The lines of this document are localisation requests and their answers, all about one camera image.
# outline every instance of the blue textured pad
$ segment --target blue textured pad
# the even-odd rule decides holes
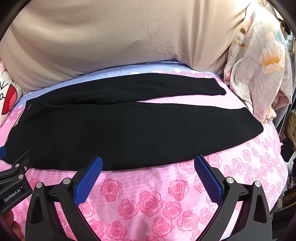
[[[0,160],[6,156],[6,149],[4,146],[0,147]]]
[[[200,177],[200,180],[202,181],[211,201],[217,203],[218,206],[220,206],[223,202],[223,189],[200,156],[195,157],[194,168]]]
[[[73,201],[77,207],[86,201],[102,169],[103,160],[97,157],[76,185]]]

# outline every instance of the bedsheet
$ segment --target bedsheet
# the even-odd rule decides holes
[[[237,109],[245,105],[221,79],[212,73],[191,70],[174,61],[137,64],[96,71],[73,80],[31,92],[11,111],[0,129],[0,146],[4,145],[10,129],[23,112],[25,102],[50,90],[83,81],[98,80],[127,74],[160,72],[191,77],[214,78],[226,90],[224,96],[176,96],[145,102],[179,103]],[[269,208],[281,194],[287,181],[287,168],[280,155],[280,141],[272,122],[263,124],[264,131],[254,139],[237,147],[206,156],[213,167],[224,176],[232,176],[239,183],[262,183]],[[10,166],[0,161],[0,171]],[[59,183],[75,172],[31,169],[26,176],[32,188],[37,182],[45,185]],[[25,232],[25,219],[30,198],[13,211],[15,220]],[[238,217],[238,202],[222,238],[230,235]],[[60,205],[56,205],[61,223],[69,238],[75,239]],[[102,172],[87,201],[80,205],[84,217],[102,241],[195,241],[217,210],[194,170],[193,160],[182,163],[127,171]]]

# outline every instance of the metal pin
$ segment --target metal pin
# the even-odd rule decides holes
[[[69,184],[71,182],[71,179],[70,178],[65,178],[64,180],[63,180],[63,183],[64,184]]]
[[[41,188],[42,187],[42,183],[37,183],[36,184],[36,188]]]
[[[226,178],[226,181],[230,184],[234,183],[234,179],[232,177]]]
[[[261,187],[261,183],[256,181],[255,186],[259,188],[259,187]]]

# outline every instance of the cartoon pillow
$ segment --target cartoon pillow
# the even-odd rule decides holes
[[[23,92],[20,86],[13,82],[3,62],[0,61],[0,127]]]

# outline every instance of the pillow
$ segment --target pillow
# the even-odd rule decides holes
[[[222,74],[251,0],[32,0],[0,44],[26,91],[111,66],[176,59]]]
[[[12,81],[3,62],[0,61],[0,127],[22,94],[22,89]]]

